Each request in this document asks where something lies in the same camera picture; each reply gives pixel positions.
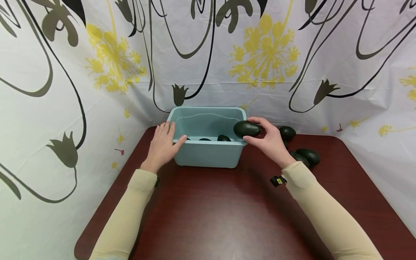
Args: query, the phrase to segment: right hand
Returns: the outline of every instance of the right hand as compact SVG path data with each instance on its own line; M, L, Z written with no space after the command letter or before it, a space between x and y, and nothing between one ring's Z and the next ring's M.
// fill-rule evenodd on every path
M247 121L260 124L266 131L263 139L251 136L244 136L243 139L259 148L267 157L277 163L282 169L296 162L296 160L286 150L280 131L269 121L261 117L250 117Z

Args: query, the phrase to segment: sleeve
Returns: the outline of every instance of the sleeve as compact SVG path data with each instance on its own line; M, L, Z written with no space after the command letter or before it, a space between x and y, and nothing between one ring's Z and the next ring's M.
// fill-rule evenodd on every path
M287 189L336 260L382 259L357 221L317 182L302 163L282 170Z
M144 208L150 200L156 181L157 175L154 173L140 169L134 172L89 260L129 258L139 232Z

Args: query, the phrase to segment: dark red table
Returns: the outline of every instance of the dark red table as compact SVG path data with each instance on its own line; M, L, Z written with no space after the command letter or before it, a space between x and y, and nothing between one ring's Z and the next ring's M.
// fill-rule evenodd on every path
M149 128L75 245L88 260L133 172L147 156ZM316 150L312 172L360 223L385 260L416 259L416 240L337 138L297 135L290 150ZM136 247L137 260L332 259L284 186L269 179L280 168L247 145L235 169L165 165L147 205Z

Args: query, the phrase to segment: black tulip silhouette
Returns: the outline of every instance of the black tulip silhouette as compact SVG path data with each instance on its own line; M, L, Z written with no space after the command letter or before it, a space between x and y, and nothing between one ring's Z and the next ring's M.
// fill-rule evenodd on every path
M50 140L52 145L48 144L47 147L51 148L61 162L68 168L74 168L78 162L78 152L75 147L74 140L72 138L72 132L67 137L64 133L62 141Z
M307 14L312 13L312 11L315 9L317 2L318 0L305 0L305 12Z
M185 95L189 88L185 89L185 86L181 88L178 85L172 85L173 88L173 101L176 106L182 106L185 101Z
M131 15L129 2L127 0L117 0L116 5L120 9L126 21L132 22L133 16Z
M319 86L319 89L316 92L313 104L318 105L329 93L331 93L334 90L340 89L336 88L336 85L337 84L330 85L329 80L326 80L325 82L322 80L321 85Z

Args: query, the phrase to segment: yellow flower pattern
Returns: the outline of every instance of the yellow flower pattern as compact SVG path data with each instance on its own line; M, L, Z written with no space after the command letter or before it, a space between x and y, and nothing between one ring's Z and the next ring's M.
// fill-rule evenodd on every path
M126 109L124 110L124 117L125 117L125 118L130 118L130 110L129 110L128 108L126 108Z
M86 59L86 69L93 75L94 88L105 86L108 92L125 94L128 86L140 82L139 76L144 76L144 66L139 66L141 56L134 50L129 51L129 43L126 38L118 38L113 13L107 0L113 30L103 32L92 24L87 24L89 43L95 51L96 59Z
M407 97L413 101L416 101L416 75L409 75L406 78L399 79L399 82L405 87L412 86L414 88L409 91Z
M300 52L296 46L289 46L295 31L286 30L292 2L284 22L273 22L270 15L263 14L256 28L245 29L243 46L234 45L230 62L235 65L228 74L237 76L239 83L249 83L248 88L274 89L276 83L283 83L296 73Z
M125 139L124 139L124 136L120 132L120 127L118 128L119 128L119 137L117 138L117 143L120 145Z
M409 127L409 128L405 128L405 129L401 129L401 130L393 130L393 127L392 126L390 126L390 125L383 125L379 129L379 136L385 136L389 132L403 132L403 131L412 130L412 129L416 129L416 127Z
M359 125L360 125L360 123L362 123L362 122L364 122L364 121L366 121L367 119L369 119L370 117L366 117L366 118L364 118L364 119L362 119L362 120L360 120L360 121L350 121L348 124L350 125L350 126L352 126L352 128L356 128L356 127L358 127Z
M256 101L256 99L258 98L259 96L257 95L252 101L250 101L250 103L248 103L248 104L246 104L246 103L244 103L244 104L242 104L241 106L240 106L240 108L241 109L243 109L244 111L246 111L247 112L247 109L251 106L251 104L253 104L254 103L254 101Z

